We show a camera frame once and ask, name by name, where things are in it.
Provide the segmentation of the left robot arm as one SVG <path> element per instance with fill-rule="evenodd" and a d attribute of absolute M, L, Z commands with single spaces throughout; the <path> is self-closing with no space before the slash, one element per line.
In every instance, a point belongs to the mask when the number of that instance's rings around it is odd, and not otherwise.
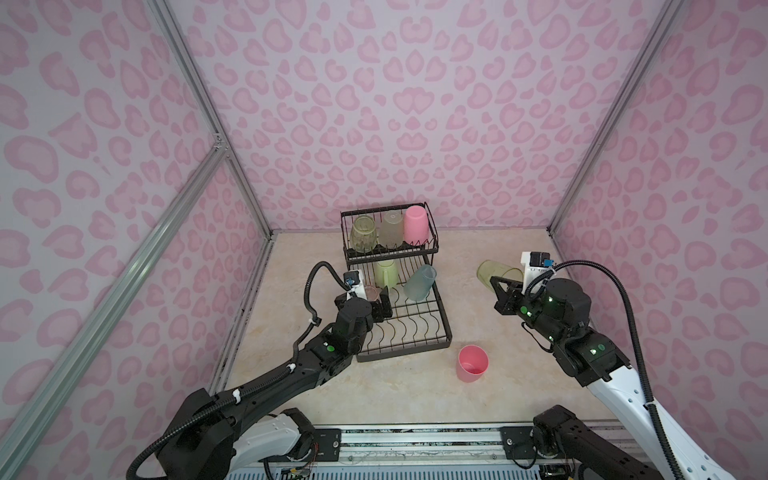
<path fill-rule="evenodd" d="M 351 365 L 374 324 L 389 318 L 388 298 L 370 302 L 355 293 L 335 299 L 335 322 L 315 337 L 303 333 L 292 357 L 239 387 L 211 395 L 188 395 L 164 434 L 130 464 L 126 476 L 156 457 L 166 479 L 224 479 L 252 462 L 281 456 L 312 458 L 315 429 L 298 409 L 272 411 L 325 384 Z"/>

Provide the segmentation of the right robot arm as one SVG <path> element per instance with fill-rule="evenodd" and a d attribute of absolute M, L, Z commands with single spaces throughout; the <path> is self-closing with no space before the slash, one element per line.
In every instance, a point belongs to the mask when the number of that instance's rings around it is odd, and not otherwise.
<path fill-rule="evenodd" d="M 642 462 L 561 405 L 533 419 L 531 450 L 542 458 L 563 455 L 603 479 L 728 479 L 730 473 L 647 393 L 637 367 L 606 336 L 589 325 L 591 299 L 575 281 L 559 278 L 534 293 L 523 283 L 490 280 L 502 315 L 548 341 L 546 351 L 561 370 L 587 388 L 620 421 L 647 455 Z"/>

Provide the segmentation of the pale green mug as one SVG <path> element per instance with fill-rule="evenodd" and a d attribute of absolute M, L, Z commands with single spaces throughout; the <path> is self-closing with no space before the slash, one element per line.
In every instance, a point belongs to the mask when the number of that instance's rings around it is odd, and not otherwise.
<path fill-rule="evenodd" d="M 378 261 L 374 265 L 374 281 L 378 288 L 394 288 L 399 283 L 399 269 L 394 259 Z"/>

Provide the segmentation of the clear pink plastic cup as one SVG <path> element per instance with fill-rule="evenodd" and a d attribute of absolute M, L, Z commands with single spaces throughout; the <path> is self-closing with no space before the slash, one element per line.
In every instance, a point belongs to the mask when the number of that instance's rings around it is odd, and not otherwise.
<path fill-rule="evenodd" d="M 383 303 L 388 298 L 388 288 L 380 288 L 374 285 L 365 286 L 365 294 L 369 302 Z"/>

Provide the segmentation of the teal plastic cup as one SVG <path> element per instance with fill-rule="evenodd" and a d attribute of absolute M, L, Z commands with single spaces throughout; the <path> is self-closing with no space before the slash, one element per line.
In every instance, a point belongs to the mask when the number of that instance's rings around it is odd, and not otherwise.
<path fill-rule="evenodd" d="M 437 271 L 429 264 L 419 267 L 404 285 L 405 296 L 412 302 L 424 301 L 436 281 Z"/>

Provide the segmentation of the bright green plastic cup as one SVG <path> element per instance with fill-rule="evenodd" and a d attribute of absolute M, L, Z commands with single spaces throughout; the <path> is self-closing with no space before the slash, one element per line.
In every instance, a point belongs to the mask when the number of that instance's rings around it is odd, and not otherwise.
<path fill-rule="evenodd" d="M 350 248 L 359 254 L 372 252 L 378 244 L 377 227 L 373 217 L 357 216 L 350 233 Z"/>

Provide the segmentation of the pale green textured cup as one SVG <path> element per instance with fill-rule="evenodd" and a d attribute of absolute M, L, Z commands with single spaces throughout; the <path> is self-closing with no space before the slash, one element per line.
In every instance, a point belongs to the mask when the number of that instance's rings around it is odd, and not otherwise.
<path fill-rule="evenodd" d="M 403 215 L 400 211 L 388 210 L 382 213 L 379 225 L 379 244 L 388 249 L 398 249 L 403 243 Z"/>

